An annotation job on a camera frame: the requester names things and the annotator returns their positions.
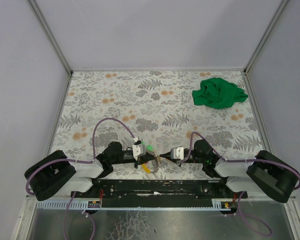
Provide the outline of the yellow tag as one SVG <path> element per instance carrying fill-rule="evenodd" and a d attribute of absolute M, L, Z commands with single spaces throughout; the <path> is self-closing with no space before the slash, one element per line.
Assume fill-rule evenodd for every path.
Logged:
<path fill-rule="evenodd" d="M 146 166 L 146 164 L 142 164 L 141 167 L 147 174 L 151 173 L 151 170 Z"/>

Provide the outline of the patterned bracelet keyring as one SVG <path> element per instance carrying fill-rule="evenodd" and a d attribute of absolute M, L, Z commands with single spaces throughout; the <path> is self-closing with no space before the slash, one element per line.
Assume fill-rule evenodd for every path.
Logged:
<path fill-rule="evenodd" d="M 161 161 L 160 156 L 156 155 L 155 158 L 154 158 L 154 169 L 150 171 L 151 174 L 155 174 L 155 173 L 158 172 L 160 161 Z"/>

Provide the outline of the green key tag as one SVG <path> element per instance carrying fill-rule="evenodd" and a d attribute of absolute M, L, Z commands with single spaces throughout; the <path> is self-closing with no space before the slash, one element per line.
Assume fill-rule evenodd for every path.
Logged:
<path fill-rule="evenodd" d="M 153 151 L 154 151 L 154 149 L 153 149 L 153 147 L 152 147 L 151 145 L 147 145 L 147 146 L 146 146 L 146 150 L 147 150 L 148 152 L 153 152 Z"/>

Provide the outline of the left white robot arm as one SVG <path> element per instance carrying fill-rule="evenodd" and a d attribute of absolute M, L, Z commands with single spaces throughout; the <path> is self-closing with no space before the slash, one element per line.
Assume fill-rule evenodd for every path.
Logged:
<path fill-rule="evenodd" d="M 139 140 L 126 150 L 120 142 L 113 141 L 90 161 L 70 159 L 62 150 L 56 150 L 26 170 L 25 190 L 38 201 L 71 192 L 85 193 L 92 188 L 94 179 L 110 175 L 114 165 L 133 164 L 137 169 L 157 160 L 157 156 Z"/>

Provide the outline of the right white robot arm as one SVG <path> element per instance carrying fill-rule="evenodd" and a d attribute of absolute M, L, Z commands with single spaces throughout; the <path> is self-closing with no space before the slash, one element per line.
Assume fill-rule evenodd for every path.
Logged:
<path fill-rule="evenodd" d="M 206 175 L 225 180 L 232 192 L 264 193 L 279 203 L 286 203 L 300 187 L 299 172 L 266 150 L 252 159 L 225 159 L 202 139 L 194 143 L 193 149 L 175 147 L 160 157 L 178 165 L 182 160 L 202 164 Z"/>

